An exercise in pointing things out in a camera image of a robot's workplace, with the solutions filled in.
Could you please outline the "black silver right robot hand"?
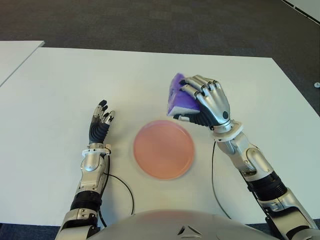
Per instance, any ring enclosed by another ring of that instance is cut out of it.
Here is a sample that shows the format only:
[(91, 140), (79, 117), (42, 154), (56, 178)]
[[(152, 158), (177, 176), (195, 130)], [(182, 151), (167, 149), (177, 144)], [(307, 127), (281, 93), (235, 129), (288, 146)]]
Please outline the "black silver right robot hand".
[(230, 124), (230, 105), (217, 80), (195, 75), (183, 78), (180, 84), (179, 91), (191, 97), (197, 104), (198, 111), (181, 111), (173, 115), (174, 119), (205, 126), (211, 130)]

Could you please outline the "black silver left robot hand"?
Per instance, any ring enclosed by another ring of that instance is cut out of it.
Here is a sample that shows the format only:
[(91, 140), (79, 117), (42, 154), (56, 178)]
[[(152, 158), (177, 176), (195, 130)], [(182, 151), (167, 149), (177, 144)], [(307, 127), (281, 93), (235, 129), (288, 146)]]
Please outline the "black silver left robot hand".
[(108, 134), (115, 111), (107, 111), (107, 101), (103, 99), (95, 108), (89, 126), (89, 144), (102, 144)]

